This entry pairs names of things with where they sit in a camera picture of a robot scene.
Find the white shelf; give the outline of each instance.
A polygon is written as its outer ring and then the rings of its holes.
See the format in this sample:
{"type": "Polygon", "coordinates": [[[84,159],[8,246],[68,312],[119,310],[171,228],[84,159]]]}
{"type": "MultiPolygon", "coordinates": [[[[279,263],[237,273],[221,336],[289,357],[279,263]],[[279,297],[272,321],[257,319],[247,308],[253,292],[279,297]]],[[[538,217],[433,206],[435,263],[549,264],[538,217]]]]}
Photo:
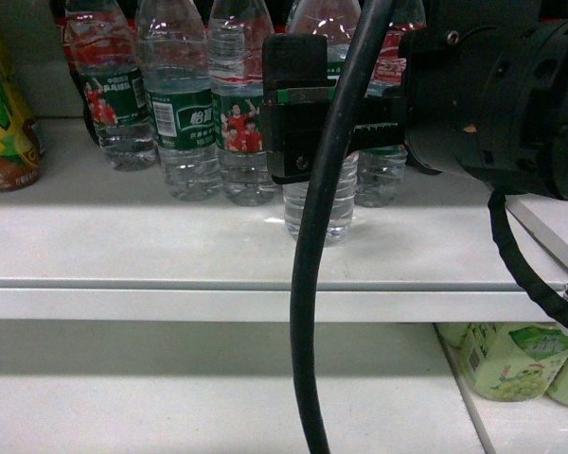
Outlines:
{"type": "Polygon", "coordinates": [[[507,207],[568,268],[568,201],[524,195],[509,198],[507,207]]]}
{"type": "MultiPolygon", "coordinates": [[[[316,355],[333,453],[484,452],[430,325],[318,325],[316,355]]],[[[0,321],[0,454],[38,452],[307,452],[288,326],[0,321]]]]}
{"type": "Polygon", "coordinates": [[[525,402],[488,400],[459,373],[458,351],[445,348],[486,454],[568,454],[568,407],[547,395],[525,402]]]}
{"type": "MultiPolygon", "coordinates": [[[[183,203],[157,166],[111,170],[81,120],[43,127],[43,177],[0,194],[0,319],[288,320],[281,194],[258,208],[183,203]]],[[[477,181],[408,168],[390,207],[357,207],[346,240],[325,250],[318,320],[547,320],[501,261],[487,201],[477,181]]],[[[543,279],[568,284],[512,225],[543,279]]]]}

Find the barcode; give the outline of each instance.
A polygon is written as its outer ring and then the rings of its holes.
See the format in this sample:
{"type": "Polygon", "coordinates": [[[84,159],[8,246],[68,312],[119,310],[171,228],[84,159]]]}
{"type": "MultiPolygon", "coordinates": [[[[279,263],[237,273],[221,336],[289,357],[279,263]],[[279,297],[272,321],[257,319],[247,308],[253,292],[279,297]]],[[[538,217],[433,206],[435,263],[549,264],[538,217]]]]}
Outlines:
{"type": "Polygon", "coordinates": [[[469,362],[470,362],[471,370],[475,372],[475,370],[477,369],[477,366],[480,365],[480,357],[478,357],[475,349],[471,350],[469,362]]]}
{"type": "Polygon", "coordinates": [[[153,101],[153,115],[155,116],[155,126],[158,129],[158,134],[166,137],[177,136],[172,104],[153,101]]]}
{"type": "Polygon", "coordinates": [[[145,99],[145,90],[143,89],[143,79],[133,79],[134,98],[136,99],[136,107],[141,109],[148,101],[145,99]]]}

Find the black cable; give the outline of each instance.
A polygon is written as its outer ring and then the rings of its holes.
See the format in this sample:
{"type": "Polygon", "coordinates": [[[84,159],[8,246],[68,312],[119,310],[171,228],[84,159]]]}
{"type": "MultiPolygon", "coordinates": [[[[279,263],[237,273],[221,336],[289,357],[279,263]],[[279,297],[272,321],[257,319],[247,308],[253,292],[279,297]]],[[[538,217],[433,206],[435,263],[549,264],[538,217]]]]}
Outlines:
{"type": "Polygon", "coordinates": [[[364,4],[328,111],[296,243],[290,309],[293,381],[311,454],[330,453],[314,370],[313,325],[318,271],[341,166],[395,4],[396,0],[369,0],[364,4]]]}
{"type": "Polygon", "coordinates": [[[568,328],[568,302],[560,297],[532,270],[513,237],[505,209],[505,193],[495,189],[488,201],[492,239],[505,266],[530,299],[545,313],[568,328]]]}

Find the yellow can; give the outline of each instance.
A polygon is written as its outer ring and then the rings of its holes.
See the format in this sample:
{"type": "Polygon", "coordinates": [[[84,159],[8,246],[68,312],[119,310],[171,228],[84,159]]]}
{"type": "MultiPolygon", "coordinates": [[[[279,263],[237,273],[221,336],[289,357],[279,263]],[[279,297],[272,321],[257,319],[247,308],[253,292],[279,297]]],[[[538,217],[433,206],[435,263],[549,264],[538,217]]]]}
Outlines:
{"type": "Polygon", "coordinates": [[[11,191],[40,177],[40,142],[18,87],[2,74],[4,67],[0,64],[0,191],[11,191]]]}

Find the bottle water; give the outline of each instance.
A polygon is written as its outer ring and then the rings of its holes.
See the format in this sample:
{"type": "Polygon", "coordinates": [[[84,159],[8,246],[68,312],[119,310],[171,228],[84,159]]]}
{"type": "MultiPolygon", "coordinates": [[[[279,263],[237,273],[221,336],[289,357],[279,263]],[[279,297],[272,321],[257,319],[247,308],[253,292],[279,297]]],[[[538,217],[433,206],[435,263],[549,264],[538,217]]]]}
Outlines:
{"type": "Polygon", "coordinates": [[[328,77],[337,79],[360,20],[358,0],[300,0],[289,16],[289,33],[327,38],[328,77]]]}
{"type": "Polygon", "coordinates": [[[99,145],[115,170],[156,162],[133,32],[116,0],[67,0],[66,34],[99,145]]]}
{"type": "MultiPolygon", "coordinates": [[[[385,88],[400,85],[406,59],[398,56],[399,42],[404,33],[423,26],[425,10],[420,0],[400,0],[396,4],[366,90],[368,96],[381,96],[385,88]]],[[[407,155],[404,147],[398,146],[360,150],[356,203],[367,208],[388,205],[398,191],[407,155]]]]}
{"type": "Polygon", "coordinates": [[[288,18],[286,19],[286,28],[285,28],[286,33],[290,33],[291,31],[291,25],[293,24],[294,14],[296,13],[296,9],[299,7],[299,3],[301,3],[301,0],[293,0],[291,9],[288,11],[288,18]]]}
{"type": "MultiPolygon", "coordinates": [[[[326,36],[328,78],[338,79],[359,20],[360,4],[357,0],[300,0],[291,10],[288,31],[326,36]]],[[[351,224],[357,169],[358,153],[352,153],[345,159],[339,176],[328,222],[327,245],[343,239],[351,224]]],[[[284,185],[284,221],[293,238],[298,237],[308,185],[284,185]]]]}
{"type": "MultiPolygon", "coordinates": [[[[341,241],[351,225],[353,217],[353,198],[356,193],[356,171],[358,168],[358,153],[351,153],[343,161],[339,182],[334,196],[334,204],[328,221],[326,246],[341,241]]],[[[284,184],[284,222],[294,239],[299,236],[303,208],[307,197],[309,183],[284,184]]]]}
{"type": "Polygon", "coordinates": [[[263,0],[215,0],[208,56],[223,192],[257,206],[275,194],[260,133],[263,40],[274,27],[263,0]]]}
{"type": "Polygon", "coordinates": [[[202,18],[189,0],[142,0],[136,36],[160,167],[170,195],[219,193],[212,95],[202,18]]]}
{"type": "Polygon", "coordinates": [[[396,197],[408,155],[404,146],[363,149],[359,152],[355,202],[367,208],[386,206],[396,197]]]}

